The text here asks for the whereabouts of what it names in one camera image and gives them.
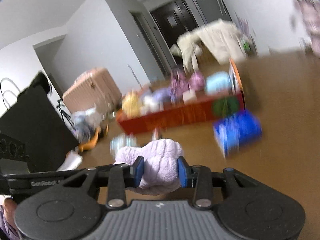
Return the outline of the person's left hand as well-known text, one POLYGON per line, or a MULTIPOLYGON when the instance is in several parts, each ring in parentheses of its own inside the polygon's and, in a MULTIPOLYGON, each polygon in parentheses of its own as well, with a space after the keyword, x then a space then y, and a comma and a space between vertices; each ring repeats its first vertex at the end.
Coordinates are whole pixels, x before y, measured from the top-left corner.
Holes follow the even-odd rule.
POLYGON ((20 240, 14 221, 17 203, 11 198, 5 198, 1 204, 1 232, 10 240, 20 240))

